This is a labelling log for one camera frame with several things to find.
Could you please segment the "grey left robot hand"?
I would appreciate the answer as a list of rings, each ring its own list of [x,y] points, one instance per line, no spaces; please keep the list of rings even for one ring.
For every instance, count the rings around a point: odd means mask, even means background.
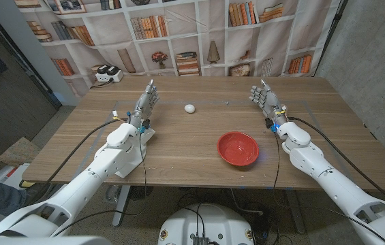
[[[157,87],[153,84],[153,80],[151,80],[147,84],[139,100],[137,100],[134,110],[131,113],[129,123],[135,128],[139,128],[144,120],[149,119],[154,105],[158,100],[159,95],[157,93]]]

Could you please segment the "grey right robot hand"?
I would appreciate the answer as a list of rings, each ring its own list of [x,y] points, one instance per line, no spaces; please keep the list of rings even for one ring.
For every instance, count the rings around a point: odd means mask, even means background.
[[[281,104],[271,87],[261,80],[261,87],[252,86],[249,99],[261,109],[265,119],[270,120],[276,127],[288,122],[287,107]]]

